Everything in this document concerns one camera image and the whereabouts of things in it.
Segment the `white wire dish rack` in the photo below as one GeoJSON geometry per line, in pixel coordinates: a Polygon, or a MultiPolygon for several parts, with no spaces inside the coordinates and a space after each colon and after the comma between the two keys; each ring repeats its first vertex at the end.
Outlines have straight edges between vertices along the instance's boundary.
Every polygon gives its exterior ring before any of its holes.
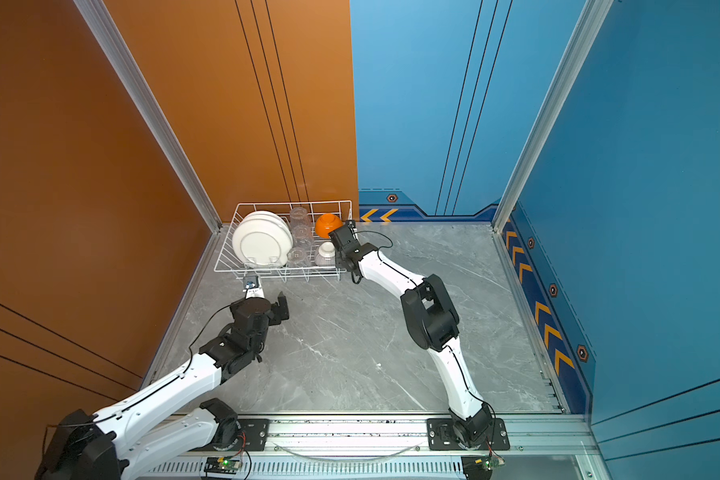
{"type": "Polygon", "coordinates": [[[278,279],[283,282],[287,280],[305,280],[309,281],[313,278],[338,278],[341,275],[341,269],[338,267],[318,267],[314,263],[315,253],[319,245],[326,242],[326,239],[319,238],[315,234],[314,226],[318,217],[325,213],[336,214],[342,221],[352,218],[352,202],[349,200],[330,200],[330,201],[308,201],[308,202],[276,202],[276,203],[240,203],[236,207],[231,223],[224,236],[224,241],[220,247],[214,271],[217,273],[230,273],[236,278],[241,279],[246,275],[256,274],[263,279],[278,279]],[[292,207],[302,205],[306,207],[311,215],[312,222],[309,225],[312,228],[313,244],[308,247],[310,266],[304,268],[289,268],[287,263],[282,267],[251,267],[241,262],[234,253],[232,236],[237,226],[251,212],[266,210],[275,213],[285,220],[290,231],[289,212],[292,207]]]}

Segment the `watermelon pattern white plate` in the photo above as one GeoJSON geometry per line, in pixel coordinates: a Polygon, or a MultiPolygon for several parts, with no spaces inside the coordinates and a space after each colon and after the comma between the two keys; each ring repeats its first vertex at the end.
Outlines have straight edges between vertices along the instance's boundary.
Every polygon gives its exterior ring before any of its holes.
{"type": "Polygon", "coordinates": [[[233,232],[232,243],[237,258],[251,267],[282,267],[293,248],[285,233],[267,220],[242,222],[233,232]]]}

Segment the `green rimmed white plate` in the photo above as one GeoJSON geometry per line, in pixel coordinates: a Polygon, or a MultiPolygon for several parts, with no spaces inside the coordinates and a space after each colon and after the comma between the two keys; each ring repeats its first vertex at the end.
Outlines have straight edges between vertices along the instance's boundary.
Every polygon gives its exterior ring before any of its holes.
{"type": "Polygon", "coordinates": [[[293,237],[292,237],[291,231],[290,231],[287,223],[285,222],[285,220],[283,218],[281,218],[280,216],[278,216],[275,213],[270,212],[270,211],[259,210],[259,211],[254,211],[254,212],[251,212],[250,214],[248,214],[242,220],[242,222],[246,223],[246,222],[249,222],[252,220],[267,220],[267,221],[275,224],[285,233],[285,235],[288,239],[289,247],[290,248],[293,247],[294,242],[293,242],[293,237]]]}

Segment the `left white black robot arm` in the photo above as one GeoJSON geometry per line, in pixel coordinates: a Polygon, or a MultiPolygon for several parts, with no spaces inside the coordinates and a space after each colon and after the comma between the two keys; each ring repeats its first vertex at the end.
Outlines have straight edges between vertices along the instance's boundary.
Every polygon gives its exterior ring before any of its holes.
{"type": "Polygon", "coordinates": [[[136,479],[187,451],[209,446],[242,451],[239,416],[218,398],[183,417],[175,411],[261,359],[268,330],[289,317],[287,298],[259,294],[228,307],[232,322],[173,372],[130,397],[88,415],[76,410],[54,428],[38,479],[136,479]]]}

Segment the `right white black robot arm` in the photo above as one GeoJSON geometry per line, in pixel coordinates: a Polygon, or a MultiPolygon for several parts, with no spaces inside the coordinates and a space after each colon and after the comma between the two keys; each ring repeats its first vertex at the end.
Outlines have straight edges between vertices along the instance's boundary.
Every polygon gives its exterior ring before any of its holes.
{"type": "Polygon", "coordinates": [[[399,298],[409,336],[429,353],[446,389],[456,439],[466,449],[482,449],[494,433],[496,415],[466,365],[460,317],[442,279],[409,271],[380,247],[362,244],[352,221],[330,231],[329,238],[337,264],[353,279],[369,280],[399,298]]]}

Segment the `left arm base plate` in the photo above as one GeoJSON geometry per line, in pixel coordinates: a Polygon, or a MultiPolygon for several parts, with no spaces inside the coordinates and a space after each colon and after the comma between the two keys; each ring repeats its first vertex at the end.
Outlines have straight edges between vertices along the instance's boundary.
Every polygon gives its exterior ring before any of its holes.
{"type": "Polygon", "coordinates": [[[266,446],[269,427],[268,418],[240,418],[234,425],[226,425],[221,434],[216,434],[209,443],[193,449],[193,452],[261,452],[266,446]]]}

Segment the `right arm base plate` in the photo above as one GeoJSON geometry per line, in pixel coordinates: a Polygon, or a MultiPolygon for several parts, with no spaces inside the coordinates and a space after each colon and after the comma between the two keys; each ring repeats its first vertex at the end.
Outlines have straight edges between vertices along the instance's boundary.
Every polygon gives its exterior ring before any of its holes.
{"type": "Polygon", "coordinates": [[[454,430],[451,418],[429,418],[426,421],[429,449],[432,451],[446,450],[482,450],[504,452],[511,449],[509,435],[504,420],[497,418],[489,423],[484,441],[476,447],[466,447],[460,443],[454,430]]]}

